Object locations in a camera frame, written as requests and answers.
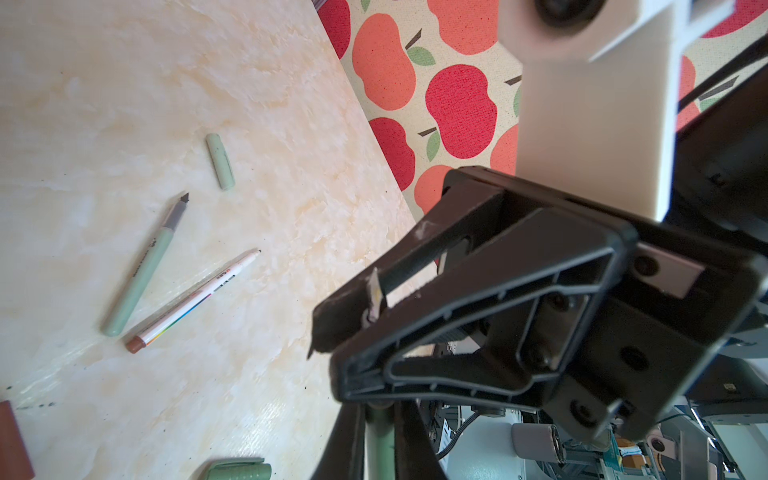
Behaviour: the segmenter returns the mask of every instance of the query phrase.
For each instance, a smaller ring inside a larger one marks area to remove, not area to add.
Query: marker
[[[147,251],[139,262],[139,266],[134,270],[134,274],[128,280],[128,285],[123,290],[120,299],[115,304],[112,312],[104,324],[103,332],[106,336],[117,336],[123,331],[128,317],[134,312],[136,304],[141,298],[141,294],[149,284],[152,274],[157,269],[163,254],[167,250],[170,241],[174,238],[174,232],[181,220],[181,215],[187,209],[187,202],[190,201],[190,195],[184,194],[182,198],[170,209],[165,217],[163,224],[157,229],[154,238],[149,243]]]
[[[146,328],[141,330],[126,347],[131,353],[136,353],[143,349],[145,346],[154,342],[160,335],[170,329],[176,322],[183,319],[189,312],[200,305],[219,288],[224,286],[225,283],[232,280],[243,268],[250,265],[256,259],[259,254],[259,250],[249,250],[247,255],[242,260],[237,261],[228,268],[218,273],[212,280],[206,282],[198,290],[195,290],[187,296],[184,300],[181,300],[174,308],[170,309],[168,313],[150,323]]]

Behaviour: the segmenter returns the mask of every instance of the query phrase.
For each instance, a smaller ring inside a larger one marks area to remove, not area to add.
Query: red apple pattern
[[[479,68],[443,68],[429,82],[425,100],[448,153],[456,158],[472,158],[490,145],[497,111],[488,96],[488,79]]]
[[[336,56],[341,58],[349,47],[349,39],[352,35],[352,25],[349,18],[349,4],[346,0],[328,0],[317,11],[323,27],[326,29],[328,39],[336,51]]]
[[[498,0],[327,0],[318,12],[415,217],[438,201],[452,167],[515,173],[525,87],[495,44],[497,11]],[[766,31],[768,0],[736,0],[683,58],[680,96]],[[727,92],[689,105],[677,127]]]
[[[704,38],[722,37],[733,33],[768,10],[768,0],[736,0],[733,14],[717,27],[704,34]]]
[[[368,123],[395,176],[397,186],[400,191],[405,190],[413,182],[416,170],[416,155],[406,142],[406,130],[391,118],[374,118]]]

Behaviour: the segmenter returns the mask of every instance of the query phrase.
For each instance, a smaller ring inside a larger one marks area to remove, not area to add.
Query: green marker
[[[157,229],[154,238],[149,243],[147,252],[141,258],[139,266],[134,270],[133,275],[128,280],[128,285],[123,290],[120,299],[115,304],[107,322],[104,324],[104,335],[117,336],[122,333],[125,323],[134,312],[141,294],[147,288],[147,284],[157,269],[160,260],[163,258],[165,250],[168,249],[171,239],[174,238],[174,232],[179,224],[179,220],[181,220],[181,215],[187,209],[187,202],[189,200],[189,194],[185,194],[180,198],[174,207],[170,209],[170,212],[168,212],[168,216],[165,217],[162,226]]]

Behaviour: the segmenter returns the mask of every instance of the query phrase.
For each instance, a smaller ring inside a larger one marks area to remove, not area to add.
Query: white marker
[[[170,309],[168,313],[147,325],[146,328],[141,330],[130,342],[128,342],[126,345],[128,351],[136,353],[155,341],[176,322],[183,319],[189,312],[194,310],[196,306],[200,305],[205,299],[224,286],[224,284],[232,280],[243,270],[243,268],[251,264],[251,262],[256,259],[259,252],[260,250],[249,250],[241,260],[219,272],[212,280],[206,282],[198,290],[195,290],[192,294],[184,298],[184,300],[181,300],[174,308]]]

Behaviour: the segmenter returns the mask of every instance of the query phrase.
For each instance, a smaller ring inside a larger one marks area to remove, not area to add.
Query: white 3d-printed bracket
[[[605,0],[585,26],[501,0],[498,40],[523,64],[516,174],[654,220],[669,207],[683,50],[733,0]]]

